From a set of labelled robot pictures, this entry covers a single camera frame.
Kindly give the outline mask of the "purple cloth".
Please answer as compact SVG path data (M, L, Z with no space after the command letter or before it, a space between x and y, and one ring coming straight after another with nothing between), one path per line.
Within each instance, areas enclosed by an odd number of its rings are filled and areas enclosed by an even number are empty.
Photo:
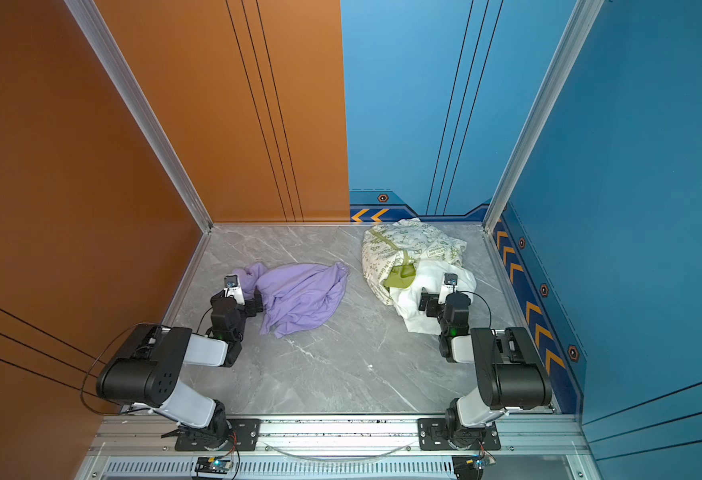
M342 262L332 265L293 263L270 269L257 262L233 271L238 276L244 298L256 293L262 297L262 335L277 338L312 330L325 324L345 296L349 268Z

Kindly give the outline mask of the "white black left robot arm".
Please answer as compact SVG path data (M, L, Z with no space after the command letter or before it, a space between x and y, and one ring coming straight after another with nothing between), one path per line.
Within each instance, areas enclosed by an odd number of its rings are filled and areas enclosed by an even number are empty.
M211 327L204 334L188 327L134 327L99 374L97 395L173 421L176 428L163 436L176 440L177 451L255 450L261 422L229 419L222 401L199 393L181 373L190 366L232 367L247 320L263 311L260 292L230 287L211 298Z

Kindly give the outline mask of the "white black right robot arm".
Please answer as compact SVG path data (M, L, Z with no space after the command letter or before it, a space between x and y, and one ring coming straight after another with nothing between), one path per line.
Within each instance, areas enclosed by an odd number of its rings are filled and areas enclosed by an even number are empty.
M476 378L476 386L453 399L442 419L418 420L420 448L425 451L498 451L499 420L551 404L549 374L526 328L470 326L470 306L476 298L460 291L421 295L419 310L441 327L441 356L473 366Z

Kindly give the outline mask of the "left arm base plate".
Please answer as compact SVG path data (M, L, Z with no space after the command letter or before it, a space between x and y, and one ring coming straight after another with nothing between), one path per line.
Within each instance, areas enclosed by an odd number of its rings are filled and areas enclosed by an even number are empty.
M197 429L181 426L163 438L174 436L174 449L180 452L222 451L252 452L260 436L261 420L257 418L228 419L222 425Z

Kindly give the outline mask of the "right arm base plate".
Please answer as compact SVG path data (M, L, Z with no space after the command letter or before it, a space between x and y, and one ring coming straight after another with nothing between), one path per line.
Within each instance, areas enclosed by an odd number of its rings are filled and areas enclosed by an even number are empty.
M450 427L444 418L417 420L418 438L423 451L470 450L499 451L500 435L495 425L482 428Z

